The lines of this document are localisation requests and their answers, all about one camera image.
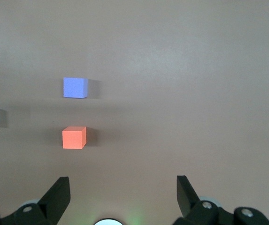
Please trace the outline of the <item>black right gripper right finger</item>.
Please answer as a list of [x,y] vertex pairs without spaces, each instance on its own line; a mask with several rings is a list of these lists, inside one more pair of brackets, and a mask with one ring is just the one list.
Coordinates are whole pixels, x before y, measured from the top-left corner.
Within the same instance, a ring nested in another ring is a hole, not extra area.
[[269,225],[254,208],[237,207],[231,214],[210,200],[201,200],[186,176],[177,176],[177,202],[182,217],[177,225]]

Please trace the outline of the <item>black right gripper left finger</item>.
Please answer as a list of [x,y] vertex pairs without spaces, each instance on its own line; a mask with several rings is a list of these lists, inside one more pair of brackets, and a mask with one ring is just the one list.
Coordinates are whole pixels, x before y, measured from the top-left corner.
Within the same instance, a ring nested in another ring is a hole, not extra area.
[[69,178],[60,177],[37,203],[28,203],[0,217],[0,225],[56,225],[69,203]]

